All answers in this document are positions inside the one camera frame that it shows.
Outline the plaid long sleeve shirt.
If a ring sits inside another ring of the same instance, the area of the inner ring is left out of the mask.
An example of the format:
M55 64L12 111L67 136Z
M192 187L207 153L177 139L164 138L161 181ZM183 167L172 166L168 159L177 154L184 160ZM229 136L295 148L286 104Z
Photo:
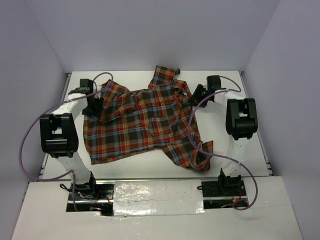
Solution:
M177 166L208 171L213 141L203 142L178 68L157 66L146 89L104 83L101 117L86 116L83 140L92 165L162 150Z

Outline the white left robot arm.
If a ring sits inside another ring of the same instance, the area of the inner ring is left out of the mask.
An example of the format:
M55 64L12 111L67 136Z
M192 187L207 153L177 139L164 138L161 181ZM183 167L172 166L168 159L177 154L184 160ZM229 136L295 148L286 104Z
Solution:
M93 80L81 79L79 87L68 93L68 100L52 113L40 116L40 139L44 153L56 159L68 172L80 194L93 199L98 194L98 186L92 183L92 172L81 159L79 137L75 120L79 115L99 118L102 114L103 99L96 97L98 87Z

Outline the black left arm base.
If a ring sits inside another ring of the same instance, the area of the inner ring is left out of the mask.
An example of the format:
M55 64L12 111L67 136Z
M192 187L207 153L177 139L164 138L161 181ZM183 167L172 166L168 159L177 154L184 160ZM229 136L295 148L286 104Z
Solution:
M61 183L59 187L69 193L71 201L106 201L108 204L113 203L114 185L112 183L98 184L92 173L89 179L84 182L79 181L75 173L71 174L71 184L67 187Z

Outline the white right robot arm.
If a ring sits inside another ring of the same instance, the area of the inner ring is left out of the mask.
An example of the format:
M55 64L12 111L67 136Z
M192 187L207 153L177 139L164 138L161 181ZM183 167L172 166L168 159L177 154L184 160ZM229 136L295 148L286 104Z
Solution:
M198 84L188 103L195 109L204 108L209 101L225 108L225 129L229 135L226 156L222 158L220 172L226 177L240 176L241 163L250 139L258 130L256 101L240 96L241 87L232 79L222 75L206 77L206 86Z

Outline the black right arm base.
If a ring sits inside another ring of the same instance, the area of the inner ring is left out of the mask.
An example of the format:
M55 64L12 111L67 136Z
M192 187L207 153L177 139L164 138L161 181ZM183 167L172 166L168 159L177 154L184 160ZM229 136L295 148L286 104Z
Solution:
M226 175L223 169L220 169L217 180L202 181L197 187L202 191L202 196L205 198L212 197L243 197L246 195L244 181L241 175L229 176Z

